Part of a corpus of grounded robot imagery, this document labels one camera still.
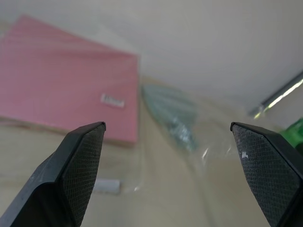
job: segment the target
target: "white wall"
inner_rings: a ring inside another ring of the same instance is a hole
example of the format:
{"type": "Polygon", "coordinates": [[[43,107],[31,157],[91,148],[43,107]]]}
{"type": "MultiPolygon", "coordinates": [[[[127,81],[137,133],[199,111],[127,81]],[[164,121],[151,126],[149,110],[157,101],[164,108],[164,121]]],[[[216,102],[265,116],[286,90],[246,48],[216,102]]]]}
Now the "white wall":
{"type": "Polygon", "coordinates": [[[303,69],[302,0],[1,0],[0,17],[17,8],[135,50],[145,75],[248,109],[303,69]]]}

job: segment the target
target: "green object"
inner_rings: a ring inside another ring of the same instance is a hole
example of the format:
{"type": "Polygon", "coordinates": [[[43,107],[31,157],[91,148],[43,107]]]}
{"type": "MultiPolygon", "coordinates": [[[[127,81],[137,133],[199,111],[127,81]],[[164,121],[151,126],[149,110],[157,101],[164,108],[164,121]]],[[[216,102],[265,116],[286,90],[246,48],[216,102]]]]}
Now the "green object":
{"type": "Polygon", "coordinates": [[[280,134],[294,147],[299,147],[303,143],[303,118],[289,126],[286,130],[281,131],[280,134]]]}
{"type": "Polygon", "coordinates": [[[143,99],[154,119],[169,133],[180,149],[193,152],[198,144],[193,135],[198,113],[196,105],[180,90],[143,85],[143,99]]]}

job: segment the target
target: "pink book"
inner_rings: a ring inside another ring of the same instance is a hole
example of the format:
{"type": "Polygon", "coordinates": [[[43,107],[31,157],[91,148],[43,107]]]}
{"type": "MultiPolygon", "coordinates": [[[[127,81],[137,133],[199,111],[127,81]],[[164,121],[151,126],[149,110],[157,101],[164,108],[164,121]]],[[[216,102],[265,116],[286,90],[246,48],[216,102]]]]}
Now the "pink book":
{"type": "Polygon", "coordinates": [[[73,130],[107,124],[106,140],[137,141],[135,55],[23,16],[0,42],[0,116],[73,130]]]}

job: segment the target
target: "white label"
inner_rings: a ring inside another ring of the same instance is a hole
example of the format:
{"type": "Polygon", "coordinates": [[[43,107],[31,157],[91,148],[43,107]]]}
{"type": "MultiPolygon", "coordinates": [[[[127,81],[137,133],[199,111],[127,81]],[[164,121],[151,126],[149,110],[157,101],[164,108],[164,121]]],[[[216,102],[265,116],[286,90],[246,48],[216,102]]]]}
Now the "white label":
{"type": "Polygon", "coordinates": [[[101,102],[105,103],[107,105],[113,106],[113,107],[123,108],[125,106],[125,101],[115,99],[115,98],[113,98],[111,96],[108,96],[106,94],[103,94],[101,96],[101,102]]]}
{"type": "Polygon", "coordinates": [[[242,158],[248,158],[248,155],[246,154],[246,152],[242,152],[242,158]]]}

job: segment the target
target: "green plastic item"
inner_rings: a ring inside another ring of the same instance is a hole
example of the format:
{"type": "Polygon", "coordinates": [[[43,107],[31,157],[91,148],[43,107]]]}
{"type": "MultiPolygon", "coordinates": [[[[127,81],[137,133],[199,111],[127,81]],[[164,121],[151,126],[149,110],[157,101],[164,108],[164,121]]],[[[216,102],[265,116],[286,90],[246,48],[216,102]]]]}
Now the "green plastic item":
{"type": "Polygon", "coordinates": [[[298,148],[303,143],[303,118],[289,126],[280,134],[294,147],[298,148]]]}

